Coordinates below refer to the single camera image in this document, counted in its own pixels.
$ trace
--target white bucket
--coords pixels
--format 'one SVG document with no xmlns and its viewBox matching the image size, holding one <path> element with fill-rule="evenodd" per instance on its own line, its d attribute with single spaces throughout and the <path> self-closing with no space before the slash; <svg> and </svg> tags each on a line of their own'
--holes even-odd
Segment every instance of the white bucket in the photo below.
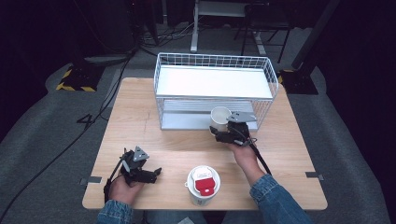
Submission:
<svg viewBox="0 0 396 224">
<path fill-rule="evenodd" d="M 212 167 L 197 166 L 190 171 L 185 186 L 189 189 L 192 203 L 205 206 L 218 193 L 220 177 Z"/>
</svg>

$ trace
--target denim sleeve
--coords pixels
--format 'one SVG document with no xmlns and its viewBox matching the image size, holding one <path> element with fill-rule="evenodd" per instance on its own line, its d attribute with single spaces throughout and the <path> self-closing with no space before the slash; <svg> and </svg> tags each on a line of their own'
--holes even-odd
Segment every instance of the denim sleeve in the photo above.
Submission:
<svg viewBox="0 0 396 224">
<path fill-rule="evenodd" d="M 132 223 L 134 211 L 126 203 L 108 200 L 99 212 L 96 223 L 129 224 Z"/>
<path fill-rule="evenodd" d="M 265 223 L 312 223 L 293 197 L 271 175 L 264 175 L 250 190 Z"/>
</svg>

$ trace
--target white container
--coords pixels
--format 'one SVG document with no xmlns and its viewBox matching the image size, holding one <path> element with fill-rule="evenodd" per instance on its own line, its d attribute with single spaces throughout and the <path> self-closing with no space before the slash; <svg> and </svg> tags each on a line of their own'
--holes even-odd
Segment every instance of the white container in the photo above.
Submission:
<svg viewBox="0 0 396 224">
<path fill-rule="evenodd" d="M 203 181 L 206 183 L 213 183 L 214 185 L 206 185 L 208 188 L 199 189 L 199 182 Z M 197 166 L 190 171 L 187 176 L 185 186 L 189 189 L 190 198 L 193 204 L 206 206 L 219 191 L 220 177 L 218 172 L 209 166 Z"/>
<path fill-rule="evenodd" d="M 158 54 L 154 91 L 162 130 L 207 130 L 210 112 L 225 106 L 256 118 L 258 130 L 278 90 L 266 57 Z"/>
</svg>

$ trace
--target wire rack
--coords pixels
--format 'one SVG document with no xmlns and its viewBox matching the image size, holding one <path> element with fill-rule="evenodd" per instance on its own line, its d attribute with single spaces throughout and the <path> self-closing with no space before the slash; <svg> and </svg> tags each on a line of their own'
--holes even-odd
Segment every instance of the wire rack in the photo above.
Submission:
<svg viewBox="0 0 396 224">
<path fill-rule="evenodd" d="M 251 85 L 249 80 L 250 74 L 259 74 L 265 83 L 262 85 L 268 89 L 268 95 L 265 97 L 249 95 L 244 92 L 240 95 L 227 95 L 226 91 L 217 91 L 213 94 L 162 94 L 161 88 L 162 77 L 165 68 L 176 69 L 186 68 L 186 75 L 194 73 L 196 77 L 207 76 L 208 83 L 211 82 L 211 76 L 215 77 L 220 73 L 226 72 L 232 75 L 242 77 L 242 81 L 237 83 L 239 87 L 248 88 Z M 197 80 L 190 78 L 191 83 L 195 84 Z M 170 89 L 182 89 L 186 83 L 171 83 L 175 85 Z M 183 54 L 183 53 L 160 53 L 157 58 L 154 74 L 155 97 L 160 116 L 160 123 L 163 130 L 202 130 L 208 129 L 210 123 L 210 111 L 215 106 L 226 106 L 231 111 L 247 112 L 255 117 L 257 121 L 249 122 L 249 129 L 258 130 L 264 120 L 272 102 L 276 98 L 278 91 L 278 82 L 276 73 L 270 60 L 267 57 L 249 57 L 249 56 L 230 56 L 230 55 L 207 55 L 207 54 Z M 202 91 L 207 92 L 207 86 L 202 86 Z"/>
</svg>

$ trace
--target wooden table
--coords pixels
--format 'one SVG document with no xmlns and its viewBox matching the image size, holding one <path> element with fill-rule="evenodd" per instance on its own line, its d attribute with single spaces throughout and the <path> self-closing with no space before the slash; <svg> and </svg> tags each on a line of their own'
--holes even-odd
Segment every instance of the wooden table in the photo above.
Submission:
<svg viewBox="0 0 396 224">
<path fill-rule="evenodd" d="M 256 145 L 274 178 L 305 210 L 322 210 L 327 201 L 316 177 L 304 139 L 291 110 L 287 95 L 279 86 L 278 95 L 257 132 Z M 152 78 L 125 78 L 107 124 L 92 176 L 100 184 L 89 183 L 83 205 L 100 209 L 104 205 L 103 187 L 123 154 L 123 149 L 140 146 L 149 154 L 144 170 L 162 167 L 155 184 L 146 184 L 135 200 L 135 209 L 175 210 L 252 210 L 257 209 L 249 195 L 249 184 L 233 153 L 216 142 L 207 131 L 162 131 L 155 103 Z M 208 206 L 191 203 L 184 186 L 189 171 L 198 165 L 214 168 L 220 176 L 218 194 Z"/>
</svg>

